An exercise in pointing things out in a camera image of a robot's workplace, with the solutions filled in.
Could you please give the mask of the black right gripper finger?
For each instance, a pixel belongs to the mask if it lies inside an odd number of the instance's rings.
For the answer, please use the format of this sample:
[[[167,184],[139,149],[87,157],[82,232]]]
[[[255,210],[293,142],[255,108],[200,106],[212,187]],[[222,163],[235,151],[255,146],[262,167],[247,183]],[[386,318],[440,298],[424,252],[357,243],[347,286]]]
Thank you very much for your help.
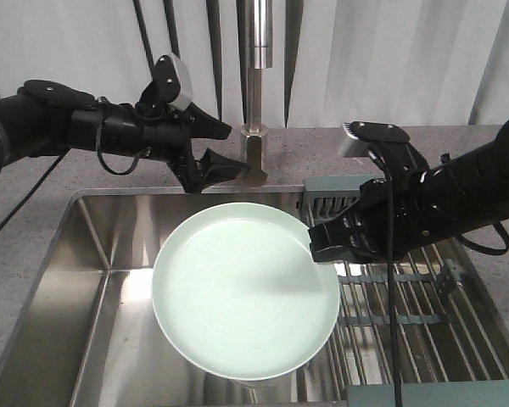
[[[360,248],[362,245],[362,229],[346,213],[319,223],[308,232],[312,250]]]
[[[317,263],[346,261],[349,263],[364,263],[365,257],[357,251],[347,247],[315,248],[311,245],[311,256]]]

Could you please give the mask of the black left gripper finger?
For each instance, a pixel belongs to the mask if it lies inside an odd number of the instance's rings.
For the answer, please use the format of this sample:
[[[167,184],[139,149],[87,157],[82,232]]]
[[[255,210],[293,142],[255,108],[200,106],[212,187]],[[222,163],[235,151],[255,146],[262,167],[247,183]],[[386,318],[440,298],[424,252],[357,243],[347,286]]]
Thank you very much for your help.
[[[227,124],[205,113],[196,104],[190,104],[186,112],[189,114],[189,128],[192,138],[226,140],[232,128]]]
[[[207,148],[198,161],[200,181],[198,190],[201,192],[207,187],[222,182],[233,181],[249,173],[247,163],[229,159]]]

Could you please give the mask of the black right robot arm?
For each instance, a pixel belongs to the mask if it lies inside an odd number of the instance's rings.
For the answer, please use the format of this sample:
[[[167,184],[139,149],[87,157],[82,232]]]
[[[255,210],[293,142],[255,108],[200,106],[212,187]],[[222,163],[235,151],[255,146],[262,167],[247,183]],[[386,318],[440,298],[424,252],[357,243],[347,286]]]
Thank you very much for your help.
[[[400,260],[509,219],[509,120],[494,141],[434,168],[397,125],[353,121],[344,129],[384,176],[363,183],[356,202],[310,228],[316,262]]]

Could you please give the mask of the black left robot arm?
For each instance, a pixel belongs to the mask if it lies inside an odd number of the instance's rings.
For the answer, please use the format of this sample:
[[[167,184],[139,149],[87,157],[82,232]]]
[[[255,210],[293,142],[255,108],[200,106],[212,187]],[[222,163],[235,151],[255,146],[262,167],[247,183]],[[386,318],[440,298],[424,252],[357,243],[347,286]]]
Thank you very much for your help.
[[[0,97],[0,172],[25,157],[81,149],[130,157],[126,174],[141,159],[164,162],[185,192],[200,193],[249,171],[244,162],[211,149],[199,159],[193,155],[194,139],[226,140],[231,130],[194,103],[185,109],[171,106],[158,98],[155,84],[131,105],[53,81],[28,80],[15,95]]]

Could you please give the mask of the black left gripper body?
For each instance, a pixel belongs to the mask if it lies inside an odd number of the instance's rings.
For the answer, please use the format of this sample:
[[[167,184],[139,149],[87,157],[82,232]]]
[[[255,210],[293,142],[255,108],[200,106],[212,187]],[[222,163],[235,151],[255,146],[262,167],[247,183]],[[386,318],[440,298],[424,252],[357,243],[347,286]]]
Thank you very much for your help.
[[[70,119],[70,147],[93,151],[114,176],[130,175],[140,160],[166,163],[185,192],[200,193],[204,176],[193,157],[184,121],[166,112],[143,117],[129,103],[96,100],[92,110],[75,110]]]

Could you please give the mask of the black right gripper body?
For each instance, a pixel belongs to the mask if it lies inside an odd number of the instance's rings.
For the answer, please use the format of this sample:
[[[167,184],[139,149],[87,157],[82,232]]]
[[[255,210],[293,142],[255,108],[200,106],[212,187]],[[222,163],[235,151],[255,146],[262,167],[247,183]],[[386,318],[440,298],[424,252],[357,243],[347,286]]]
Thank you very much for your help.
[[[339,213],[362,229],[362,245],[352,250],[364,263],[399,260],[445,239],[445,173],[431,169],[410,143],[375,143],[367,152],[383,178],[362,184],[359,199]]]

